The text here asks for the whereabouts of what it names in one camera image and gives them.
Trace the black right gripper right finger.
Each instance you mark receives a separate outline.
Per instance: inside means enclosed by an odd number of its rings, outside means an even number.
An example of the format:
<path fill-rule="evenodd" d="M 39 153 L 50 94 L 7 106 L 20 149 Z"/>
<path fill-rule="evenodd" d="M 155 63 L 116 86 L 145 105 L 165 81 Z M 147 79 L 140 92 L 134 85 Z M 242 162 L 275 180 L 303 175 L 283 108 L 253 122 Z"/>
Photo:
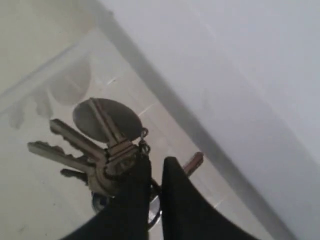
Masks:
<path fill-rule="evenodd" d="M 251 240 L 253 238 L 203 198 L 175 157 L 167 157 L 163 163 L 161 208 L 165 240 Z"/>

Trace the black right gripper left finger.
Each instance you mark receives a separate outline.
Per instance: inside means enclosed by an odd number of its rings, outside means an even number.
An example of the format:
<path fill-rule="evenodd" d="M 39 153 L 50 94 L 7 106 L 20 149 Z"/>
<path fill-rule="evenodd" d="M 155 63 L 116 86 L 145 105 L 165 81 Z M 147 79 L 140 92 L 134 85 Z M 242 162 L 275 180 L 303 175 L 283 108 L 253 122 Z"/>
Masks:
<path fill-rule="evenodd" d="M 147 240 L 151 162 L 142 156 L 109 205 L 65 240 Z"/>

